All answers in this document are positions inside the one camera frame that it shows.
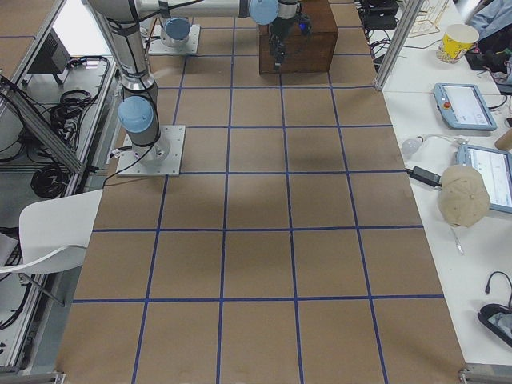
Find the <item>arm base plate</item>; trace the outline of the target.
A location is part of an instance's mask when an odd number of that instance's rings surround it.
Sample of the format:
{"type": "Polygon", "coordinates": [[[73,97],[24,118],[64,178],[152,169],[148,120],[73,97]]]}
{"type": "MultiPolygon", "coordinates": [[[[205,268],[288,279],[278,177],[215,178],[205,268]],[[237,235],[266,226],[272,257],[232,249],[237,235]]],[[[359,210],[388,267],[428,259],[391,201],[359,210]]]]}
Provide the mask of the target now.
{"type": "Polygon", "coordinates": [[[196,55],[198,52],[200,30],[200,25],[192,25],[188,37],[183,40],[177,40],[162,34],[162,28],[157,24],[151,34],[149,55],[196,55]]]}
{"type": "Polygon", "coordinates": [[[120,153],[116,171],[121,177],[179,176],[185,135],[184,125],[162,125],[160,139],[149,150],[132,148],[125,134],[123,145],[130,148],[120,153]]]}

